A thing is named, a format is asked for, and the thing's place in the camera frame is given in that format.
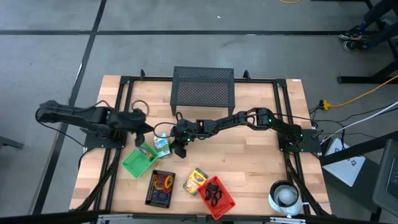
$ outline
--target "wooden table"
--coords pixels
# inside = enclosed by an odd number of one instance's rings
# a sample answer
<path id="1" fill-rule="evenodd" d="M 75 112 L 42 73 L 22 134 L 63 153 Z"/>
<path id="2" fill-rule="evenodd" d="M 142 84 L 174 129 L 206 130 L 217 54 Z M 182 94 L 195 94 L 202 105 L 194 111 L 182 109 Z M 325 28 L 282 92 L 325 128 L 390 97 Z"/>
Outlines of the wooden table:
<path id="1" fill-rule="evenodd" d="M 120 76 L 106 75 L 99 90 L 98 101 L 106 100 L 115 104 Z M 135 81 L 132 100 L 144 100 L 150 106 L 147 123 L 169 121 L 175 123 L 170 110 L 170 91 L 172 82 Z M 287 80 L 292 113 L 308 118 L 307 103 L 300 80 Z M 285 113 L 282 89 L 280 100 Z M 236 107 L 234 112 L 246 111 L 252 107 L 266 107 L 276 113 L 273 87 L 266 83 L 235 83 Z M 201 108 L 179 106 L 177 111 L 183 113 L 185 119 L 219 119 L 228 115 L 226 108 Z M 310 128 L 310 122 L 294 119 L 295 124 Z M 171 125 L 160 125 L 157 133 L 169 133 Z M 153 133 L 145 135 L 146 141 L 154 147 Z M 122 150 L 122 161 L 129 155 L 134 146 L 134 138 L 129 135 L 126 147 Z M 190 195 L 182 188 L 190 173 L 197 167 L 209 177 L 217 175 L 231 193 L 236 206 L 228 215 L 278 215 L 268 203 L 271 185 L 277 180 L 286 179 L 283 155 L 279 151 L 277 133 L 273 130 L 253 131 L 245 126 L 224 130 L 204 141 L 196 140 L 187 148 L 187 157 L 181 159 L 172 154 L 165 159 L 158 159 L 139 179 L 135 179 L 120 162 L 112 201 L 112 212 L 123 213 L 173 213 L 173 214 L 209 214 L 199 196 Z M 329 199 L 323 180 L 322 169 L 318 159 L 310 153 L 301 153 L 301 161 L 305 183 L 323 209 L 331 212 Z M 82 160 L 70 208 L 76 208 L 98 183 L 104 149 L 94 149 Z M 153 169 L 176 173 L 172 203 L 169 209 L 151 207 L 144 204 Z M 105 207 L 108 186 L 103 190 L 100 208 Z"/>

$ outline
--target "black mesh stool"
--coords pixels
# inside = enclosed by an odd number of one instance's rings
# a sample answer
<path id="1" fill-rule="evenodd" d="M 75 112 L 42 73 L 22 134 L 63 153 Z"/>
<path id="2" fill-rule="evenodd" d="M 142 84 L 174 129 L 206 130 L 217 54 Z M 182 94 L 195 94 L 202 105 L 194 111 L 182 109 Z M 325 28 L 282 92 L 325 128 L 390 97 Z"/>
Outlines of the black mesh stool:
<path id="1" fill-rule="evenodd" d="M 235 109 L 233 68 L 174 67 L 172 113 L 177 106 L 212 106 Z"/>

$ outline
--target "concrete floor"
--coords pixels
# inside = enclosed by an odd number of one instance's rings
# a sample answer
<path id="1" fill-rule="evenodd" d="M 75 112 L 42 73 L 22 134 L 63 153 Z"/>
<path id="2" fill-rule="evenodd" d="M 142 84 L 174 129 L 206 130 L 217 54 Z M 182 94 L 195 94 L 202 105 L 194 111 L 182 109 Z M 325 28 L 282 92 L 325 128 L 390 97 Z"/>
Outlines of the concrete floor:
<path id="1" fill-rule="evenodd" d="M 0 30 L 91 30 L 100 0 L 0 0 Z M 283 4 L 278 0 L 216 1 L 108 1 L 100 30 L 344 30 L 361 22 L 363 2 L 313 2 Z M 47 161 L 55 132 L 34 120 L 39 103 L 55 99 L 67 103 L 88 36 L 0 35 L 0 135 L 24 142 L 21 150 L 0 151 L 0 216 L 29 213 L 37 184 Z M 117 35 L 97 36 L 88 61 L 77 106 L 92 105 L 103 75 L 172 75 L 175 65 L 230 67 L 237 77 L 249 70 L 252 77 L 302 79 L 307 103 L 320 98 L 331 103 L 350 100 L 375 85 L 339 85 L 338 75 L 370 75 L 392 60 L 381 44 L 369 52 L 347 52 L 334 36 L 242 35 Z M 398 89 L 388 85 L 348 106 L 318 112 L 317 118 L 344 119 L 384 106 L 397 99 Z M 353 127 L 348 133 L 382 136 L 398 128 L 394 113 Z M 333 123 L 322 124 L 326 132 Z M 68 134 L 83 141 L 78 128 Z M 368 140 L 347 136 L 348 145 Z M 81 147 L 65 139 L 43 212 L 68 210 L 77 175 Z M 378 161 L 382 151 L 367 155 Z M 370 212 L 327 186 L 332 211 L 345 218 L 367 220 Z M 398 218 L 383 211 L 381 222 Z M 135 220 L 134 223 L 155 223 Z"/>

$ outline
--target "red basket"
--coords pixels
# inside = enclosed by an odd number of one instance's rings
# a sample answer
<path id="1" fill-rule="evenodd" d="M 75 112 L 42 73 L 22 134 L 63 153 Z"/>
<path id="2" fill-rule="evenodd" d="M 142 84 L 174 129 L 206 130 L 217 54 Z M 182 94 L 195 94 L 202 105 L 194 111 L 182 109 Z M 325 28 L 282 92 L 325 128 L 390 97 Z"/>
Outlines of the red basket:
<path id="1" fill-rule="evenodd" d="M 206 200 L 206 187 L 207 185 L 211 184 L 216 184 L 218 187 L 221 189 L 223 192 L 222 197 L 218 200 L 218 203 L 216 206 L 212 207 L 211 202 Z M 209 209 L 211 215 L 215 220 L 219 219 L 222 217 L 226 212 L 228 212 L 231 208 L 235 206 L 235 202 L 228 193 L 228 191 L 225 189 L 223 183 L 219 180 L 217 176 L 214 176 L 211 178 L 209 181 L 207 181 L 205 184 L 200 186 L 198 188 L 199 195 L 203 202 L 206 204 L 207 208 Z"/>

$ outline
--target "green plastic basket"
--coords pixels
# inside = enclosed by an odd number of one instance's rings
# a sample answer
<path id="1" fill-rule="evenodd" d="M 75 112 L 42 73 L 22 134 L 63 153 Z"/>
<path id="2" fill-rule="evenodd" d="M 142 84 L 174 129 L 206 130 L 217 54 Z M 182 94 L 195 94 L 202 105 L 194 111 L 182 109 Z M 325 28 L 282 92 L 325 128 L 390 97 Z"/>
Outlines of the green plastic basket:
<path id="1" fill-rule="evenodd" d="M 146 142 L 144 142 L 141 147 L 154 155 L 154 158 L 151 161 L 148 160 L 138 149 L 135 149 L 122 162 L 124 168 L 126 168 L 135 178 L 139 178 L 158 157 L 155 149 L 151 148 Z"/>

